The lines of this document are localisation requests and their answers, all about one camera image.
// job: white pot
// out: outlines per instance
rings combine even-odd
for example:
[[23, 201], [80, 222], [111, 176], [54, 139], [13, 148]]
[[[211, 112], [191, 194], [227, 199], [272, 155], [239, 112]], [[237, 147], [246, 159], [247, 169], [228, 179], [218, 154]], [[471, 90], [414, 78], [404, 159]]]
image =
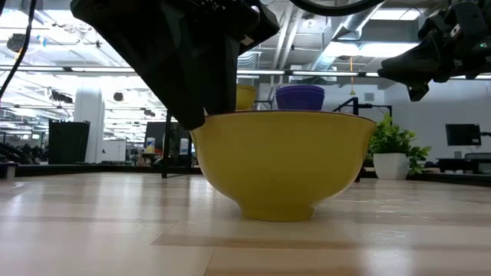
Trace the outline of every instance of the white pot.
[[379, 179], [402, 180], [409, 173], [409, 158], [403, 153], [374, 154], [374, 166]]

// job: potted plant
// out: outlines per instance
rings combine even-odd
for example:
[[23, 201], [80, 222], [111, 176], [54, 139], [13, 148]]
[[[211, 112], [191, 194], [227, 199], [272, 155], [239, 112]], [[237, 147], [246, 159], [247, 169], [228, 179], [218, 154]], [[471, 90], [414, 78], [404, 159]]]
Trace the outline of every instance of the potted plant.
[[418, 161], [428, 156], [431, 147], [411, 146], [414, 140], [414, 133], [392, 124], [389, 114], [385, 115], [370, 139], [369, 148], [379, 179], [406, 179], [408, 173], [423, 172]]

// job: white pillar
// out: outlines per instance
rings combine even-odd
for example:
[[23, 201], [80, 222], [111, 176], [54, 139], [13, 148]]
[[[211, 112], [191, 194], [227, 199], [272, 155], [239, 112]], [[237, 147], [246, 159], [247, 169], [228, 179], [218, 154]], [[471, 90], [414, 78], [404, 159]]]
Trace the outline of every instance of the white pillar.
[[85, 162], [102, 161], [102, 140], [104, 139], [105, 104], [102, 90], [95, 86], [82, 86], [77, 89], [75, 98], [74, 122], [91, 122]]

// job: computer monitor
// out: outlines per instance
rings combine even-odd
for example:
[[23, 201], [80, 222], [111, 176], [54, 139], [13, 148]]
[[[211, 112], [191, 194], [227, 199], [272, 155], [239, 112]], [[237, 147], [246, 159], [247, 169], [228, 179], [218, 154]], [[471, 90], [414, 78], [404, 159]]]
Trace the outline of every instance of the computer monitor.
[[479, 124], [447, 124], [447, 144], [449, 146], [481, 146]]

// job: white wall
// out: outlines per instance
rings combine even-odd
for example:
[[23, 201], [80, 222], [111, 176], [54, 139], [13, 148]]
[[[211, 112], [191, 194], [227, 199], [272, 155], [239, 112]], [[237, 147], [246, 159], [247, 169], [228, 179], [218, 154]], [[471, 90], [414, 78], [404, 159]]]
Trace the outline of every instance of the white wall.
[[[404, 85], [385, 90], [385, 102], [394, 106], [394, 122], [417, 135], [415, 146], [431, 146], [429, 161], [453, 158], [454, 151], [471, 153], [466, 146], [448, 146], [445, 125], [478, 123], [482, 132], [491, 132], [491, 82], [481, 80], [450, 80], [430, 84], [430, 92], [411, 103]], [[483, 137], [483, 145], [472, 150], [491, 153], [491, 138]]]
[[[349, 100], [352, 97], [358, 97], [358, 101], [360, 104], [377, 104], [384, 105], [385, 103], [385, 93], [383, 90], [378, 90], [377, 85], [364, 85], [364, 84], [355, 84], [354, 92], [356, 96], [350, 95], [351, 85], [345, 85], [343, 87], [339, 87], [338, 85], [318, 85], [319, 87], [324, 88], [325, 90], [325, 99], [324, 106], [322, 108], [323, 111], [332, 111], [340, 104], [344, 103], [346, 100]], [[260, 99], [265, 100], [269, 95], [270, 85], [269, 84], [260, 84], [259, 93]], [[364, 94], [365, 93], [374, 93], [375, 101], [365, 102]], [[342, 109], [342, 112], [351, 113], [352, 109], [349, 107], [345, 107]], [[369, 119], [379, 121], [384, 118], [384, 112], [387, 112], [387, 109], [381, 108], [380, 110], [377, 108], [371, 110], [360, 110], [360, 116], [367, 117]]]

